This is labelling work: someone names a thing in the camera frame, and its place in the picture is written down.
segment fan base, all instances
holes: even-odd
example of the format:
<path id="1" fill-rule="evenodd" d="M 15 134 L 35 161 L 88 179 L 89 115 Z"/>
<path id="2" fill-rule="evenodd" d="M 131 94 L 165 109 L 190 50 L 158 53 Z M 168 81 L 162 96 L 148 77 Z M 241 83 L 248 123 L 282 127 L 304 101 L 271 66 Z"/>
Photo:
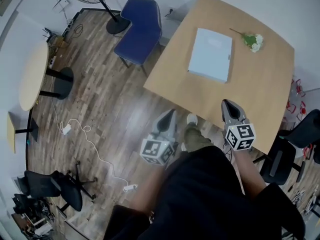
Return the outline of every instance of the fan base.
<path id="1" fill-rule="evenodd" d="M 112 35 L 124 31 L 130 25 L 130 20 L 122 18 L 120 14 L 116 15 L 115 17 L 118 20 L 118 22 L 115 22 L 113 18 L 111 18 L 105 27 L 106 31 Z"/>

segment black shirt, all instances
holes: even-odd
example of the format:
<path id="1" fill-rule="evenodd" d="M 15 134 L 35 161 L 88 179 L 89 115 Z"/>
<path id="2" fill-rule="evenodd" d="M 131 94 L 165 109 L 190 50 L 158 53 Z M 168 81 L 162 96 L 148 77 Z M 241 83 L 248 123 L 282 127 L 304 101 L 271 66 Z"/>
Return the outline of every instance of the black shirt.
<path id="1" fill-rule="evenodd" d="M 143 213 L 116 205 L 104 240 L 275 240 L 282 227 L 303 239 L 302 217 L 284 192 L 270 184 L 248 199 L 224 153 L 209 146 L 167 176 L 152 224 Z"/>

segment black and white cube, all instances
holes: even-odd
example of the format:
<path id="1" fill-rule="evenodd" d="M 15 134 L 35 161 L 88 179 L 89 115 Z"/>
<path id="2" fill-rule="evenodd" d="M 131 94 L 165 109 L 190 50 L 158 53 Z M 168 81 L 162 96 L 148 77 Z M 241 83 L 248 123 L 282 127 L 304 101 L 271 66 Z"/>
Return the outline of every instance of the black and white cube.
<path id="1" fill-rule="evenodd" d="M 140 156 L 149 164 L 165 165 L 174 153 L 170 141 L 144 138 L 141 145 Z"/>
<path id="2" fill-rule="evenodd" d="M 233 150 L 248 150 L 256 139 L 254 125 L 252 123 L 230 125 L 225 138 Z"/>

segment blue chair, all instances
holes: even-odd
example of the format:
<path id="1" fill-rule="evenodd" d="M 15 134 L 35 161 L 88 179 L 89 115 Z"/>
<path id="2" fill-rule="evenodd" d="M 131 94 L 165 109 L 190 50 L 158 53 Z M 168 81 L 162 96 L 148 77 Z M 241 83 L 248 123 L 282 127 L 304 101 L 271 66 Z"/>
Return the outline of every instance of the blue chair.
<path id="1" fill-rule="evenodd" d="M 125 60 L 141 66 L 147 77 L 144 63 L 162 35 L 160 10 L 154 0 L 128 0 L 121 17 L 132 25 L 114 48 L 125 66 Z"/>

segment wooden floor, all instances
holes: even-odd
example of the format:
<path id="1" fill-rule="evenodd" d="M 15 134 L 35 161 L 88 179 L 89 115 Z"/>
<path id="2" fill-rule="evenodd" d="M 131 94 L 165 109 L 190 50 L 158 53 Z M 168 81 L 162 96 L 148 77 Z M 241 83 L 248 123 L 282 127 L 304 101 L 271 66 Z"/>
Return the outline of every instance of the wooden floor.
<path id="1" fill-rule="evenodd" d="M 72 39 L 67 48 L 60 48 L 54 69 L 71 67 L 74 85 L 65 100 L 53 99 L 58 121 L 65 126 L 69 119 L 77 119 L 84 127 L 91 126 L 88 139 L 96 144 L 100 158 L 114 164 L 116 176 L 125 178 L 130 184 L 141 184 L 152 170 L 139 156 L 141 141 L 150 132 L 153 121 L 164 111 L 175 108 L 178 114 L 177 139 L 181 143 L 186 126 L 188 111 L 143 88 L 146 77 L 138 66 L 126 68 L 114 54 L 113 49 L 120 40 L 106 32 L 109 17 L 102 11 L 85 11 L 73 24 L 83 24 L 83 33 Z M 67 36 L 70 38 L 73 29 Z M 157 47 L 145 64 L 147 72 L 160 56 L 163 47 Z M 52 78 L 47 76 L 44 87 L 50 91 Z M 57 127 L 54 107 L 49 97 L 40 97 L 33 109 L 33 118 L 39 126 L 38 141 L 31 143 L 28 150 L 28 168 L 42 174 L 54 170 L 66 173 L 75 171 L 76 161 L 81 161 L 81 180 L 98 178 L 98 182 L 88 186 L 88 191 L 97 195 L 93 210 L 77 223 L 85 234 L 95 240 L 103 238 L 114 204 L 127 206 L 134 192 L 122 191 L 125 183 L 111 176 L 110 166 L 99 160 L 94 148 L 86 141 L 85 134 L 77 122 L 72 121 L 71 132 L 62 135 Z M 199 127 L 204 136 L 222 148 L 224 140 L 221 131 L 211 123 L 199 119 Z M 251 151 L 252 159 L 260 156 Z M 301 207 L 305 207 L 315 184 L 319 183 L 319 168 L 307 161 L 304 179 L 295 184 L 289 193 L 292 197 L 297 190 L 305 188 L 306 194 Z M 293 184 L 297 173 L 292 170 L 290 179 L 283 186 L 286 192 Z M 58 206 L 63 206 L 61 197 L 52 198 Z M 84 206 L 89 199 L 84 196 Z M 55 227 L 64 233 L 64 220 L 55 208 Z M 74 214 L 72 208 L 66 210 L 68 217 Z"/>

